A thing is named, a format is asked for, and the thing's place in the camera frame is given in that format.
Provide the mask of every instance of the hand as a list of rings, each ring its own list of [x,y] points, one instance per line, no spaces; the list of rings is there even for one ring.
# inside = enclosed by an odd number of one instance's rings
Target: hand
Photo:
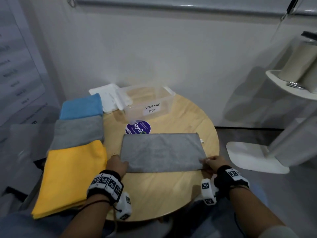
[[[126,174],[126,170],[128,169],[129,162],[121,162],[119,155],[113,155],[107,161],[106,169],[117,172],[121,178]]]
[[[203,164],[208,165],[214,173],[217,173],[218,168],[223,165],[230,165],[223,156],[211,156],[201,160]]]

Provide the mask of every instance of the blue towel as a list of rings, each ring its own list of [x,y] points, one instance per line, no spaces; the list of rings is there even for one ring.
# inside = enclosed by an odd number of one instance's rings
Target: blue towel
[[[69,100],[63,103],[60,119],[71,120],[102,115],[102,103],[99,94]]]

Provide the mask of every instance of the white base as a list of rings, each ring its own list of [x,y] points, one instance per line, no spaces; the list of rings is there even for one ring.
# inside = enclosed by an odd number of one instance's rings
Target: white base
[[[265,145],[228,142],[227,151],[231,161],[239,168],[274,174],[289,173],[288,167],[269,155]]]

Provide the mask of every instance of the folded towel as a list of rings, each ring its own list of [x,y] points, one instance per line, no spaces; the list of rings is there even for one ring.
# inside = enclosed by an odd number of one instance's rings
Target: folded towel
[[[34,219],[82,205],[93,178],[106,168],[106,149],[99,141],[49,151]]]
[[[81,119],[102,115],[102,103],[99,94],[69,100],[63,103],[60,119]]]
[[[202,169],[206,158],[198,134],[124,135],[121,160],[128,172],[177,172]]]
[[[95,140],[100,140],[102,143],[104,141],[103,119],[101,116],[57,120],[50,150],[72,148],[89,144]]]

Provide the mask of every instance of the stack of towels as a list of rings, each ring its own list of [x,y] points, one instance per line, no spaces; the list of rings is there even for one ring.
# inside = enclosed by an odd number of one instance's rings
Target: stack of towels
[[[56,121],[34,219],[85,203],[93,178],[106,168],[99,94],[66,101]]]

